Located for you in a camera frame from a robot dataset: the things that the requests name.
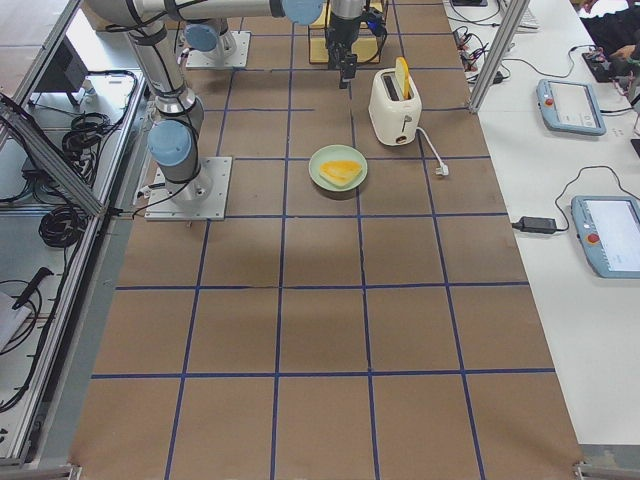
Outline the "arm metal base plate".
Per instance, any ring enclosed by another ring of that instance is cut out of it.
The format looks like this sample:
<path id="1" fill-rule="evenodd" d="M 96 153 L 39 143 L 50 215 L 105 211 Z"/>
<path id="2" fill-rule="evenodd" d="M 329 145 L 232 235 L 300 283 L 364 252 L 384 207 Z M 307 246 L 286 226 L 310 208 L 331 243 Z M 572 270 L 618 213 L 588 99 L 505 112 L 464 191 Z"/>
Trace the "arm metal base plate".
<path id="1" fill-rule="evenodd" d="M 199 175 L 178 195 L 181 185 L 167 183 L 160 167 L 154 181 L 165 183 L 150 193 L 151 206 L 143 211 L 149 221 L 200 221 L 225 218 L 232 157 L 201 157 Z"/>
<path id="2" fill-rule="evenodd" d="M 191 70 L 231 70 L 246 67 L 251 33 L 227 30 L 219 35 L 215 29 L 192 25 L 185 31 L 190 47 L 186 68 Z"/>

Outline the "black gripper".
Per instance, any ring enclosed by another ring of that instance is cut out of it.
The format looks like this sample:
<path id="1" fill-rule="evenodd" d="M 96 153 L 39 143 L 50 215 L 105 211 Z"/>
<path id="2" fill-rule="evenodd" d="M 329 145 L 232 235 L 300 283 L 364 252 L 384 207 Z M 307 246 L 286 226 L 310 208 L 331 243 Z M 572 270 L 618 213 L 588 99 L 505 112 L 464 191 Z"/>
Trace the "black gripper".
<path id="1" fill-rule="evenodd" d="M 360 30 L 358 18 L 344 19 L 336 14 L 329 15 L 325 32 L 325 44 L 328 52 L 328 68 L 340 70 L 339 88 L 346 89 L 355 78 L 357 55 L 352 53 L 352 45 Z"/>

